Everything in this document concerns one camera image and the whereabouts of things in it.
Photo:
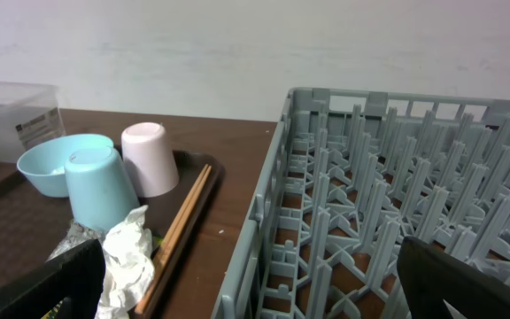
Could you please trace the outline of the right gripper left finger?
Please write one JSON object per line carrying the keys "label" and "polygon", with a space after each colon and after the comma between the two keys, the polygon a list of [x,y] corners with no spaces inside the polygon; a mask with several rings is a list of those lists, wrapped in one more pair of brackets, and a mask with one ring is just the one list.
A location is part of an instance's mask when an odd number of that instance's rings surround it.
{"label": "right gripper left finger", "polygon": [[102,246],[87,240],[0,287],[0,318],[42,318],[56,305],[59,318],[93,318],[104,275]]}

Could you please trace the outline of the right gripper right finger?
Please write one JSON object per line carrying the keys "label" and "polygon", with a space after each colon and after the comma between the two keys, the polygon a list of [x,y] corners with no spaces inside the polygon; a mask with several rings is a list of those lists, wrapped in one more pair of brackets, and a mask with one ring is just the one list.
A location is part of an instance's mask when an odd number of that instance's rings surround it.
{"label": "right gripper right finger", "polygon": [[416,237],[403,239],[398,277],[413,318],[510,318],[510,287]]}

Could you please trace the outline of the light blue bowl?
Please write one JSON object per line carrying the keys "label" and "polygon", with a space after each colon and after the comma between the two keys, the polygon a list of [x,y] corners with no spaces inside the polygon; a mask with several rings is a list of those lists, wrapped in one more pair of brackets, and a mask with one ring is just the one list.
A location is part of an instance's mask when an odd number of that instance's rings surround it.
{"label": "light blue bowl", "polygon": [[110,146],[111,138],[99,134],[76,134],[62,136],[38,144],[23,153],[17,161],[17,169],[42,195],[67,198],[68,189],[64,165],[69,157],[81,150]]}

